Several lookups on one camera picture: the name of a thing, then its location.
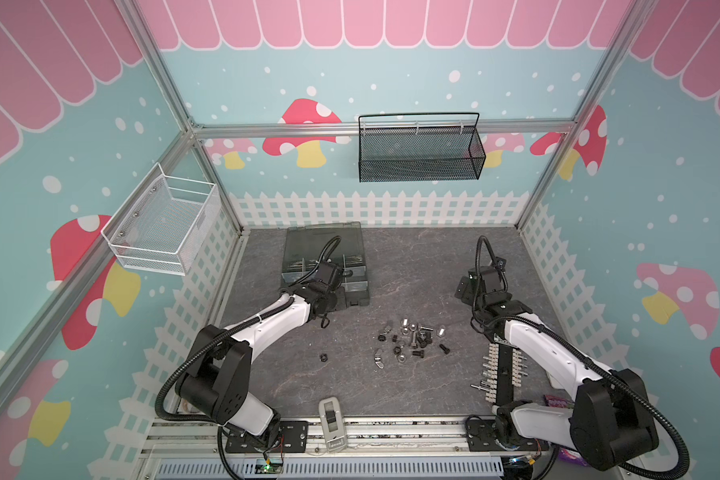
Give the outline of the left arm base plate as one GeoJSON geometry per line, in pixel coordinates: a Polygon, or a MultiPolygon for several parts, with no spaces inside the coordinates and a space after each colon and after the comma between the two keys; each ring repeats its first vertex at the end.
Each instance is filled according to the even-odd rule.
{"type": "Polygon", "coordinates": [[[280,420],[260,436],[232,427],[222,434],[226,453],[304,453],[308,437],[307,421],[280,420]]]}

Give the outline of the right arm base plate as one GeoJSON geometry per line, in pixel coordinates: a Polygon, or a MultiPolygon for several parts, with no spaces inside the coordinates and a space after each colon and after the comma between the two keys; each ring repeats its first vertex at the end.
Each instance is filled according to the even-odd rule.
{"type": "Polygon", "coordinates": [[[538,456],[550,448],[544,440],[520,436],[504,417],[469,415],[464,430],[470,452],[526,452],[538,456]]]}

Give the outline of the clear plastic organizer box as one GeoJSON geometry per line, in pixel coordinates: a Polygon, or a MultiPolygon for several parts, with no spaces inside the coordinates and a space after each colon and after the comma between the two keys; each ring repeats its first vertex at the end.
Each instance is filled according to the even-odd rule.
{"type": "Polygon", "coordinates": [[[332,265],[342,274],[338,310],[368,306],[370,290],[362,226],[359,222],[291,227],[286,231],[281,286],[299,286],[325,277],[332,265]]]}

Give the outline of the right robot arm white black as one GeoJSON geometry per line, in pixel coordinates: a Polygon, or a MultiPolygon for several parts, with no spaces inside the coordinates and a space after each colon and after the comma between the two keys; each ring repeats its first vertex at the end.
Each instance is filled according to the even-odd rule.
{"type": "Polygon", "coordinates": [[[500,446],[537,439],[576,451],[599,471],[619,467],[646,479],[688,473],[688,447],[650,403],[642,378],[594,360],[549,328],[512,297],[501,269],[470,269],[456,296],[470,306],[480,333],[525,354],[573,400],[570,409],[525,400],[495,404],[493,437],[500,446]]]}

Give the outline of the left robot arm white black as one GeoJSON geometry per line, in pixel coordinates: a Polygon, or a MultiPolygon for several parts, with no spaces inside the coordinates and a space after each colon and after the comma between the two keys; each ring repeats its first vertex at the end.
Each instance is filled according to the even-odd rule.
{"type": "Polygon", "coordinates": [[[321,261],[262,311],[224,328],[201,329],[186,360],[160,388],[156,416],[235,428],[255,438],[262,449],[274,445],[280,415],[249,392],[252,364],[287,333],[325,319],[338,304],[343,278],[342,267],[321,261]]]}

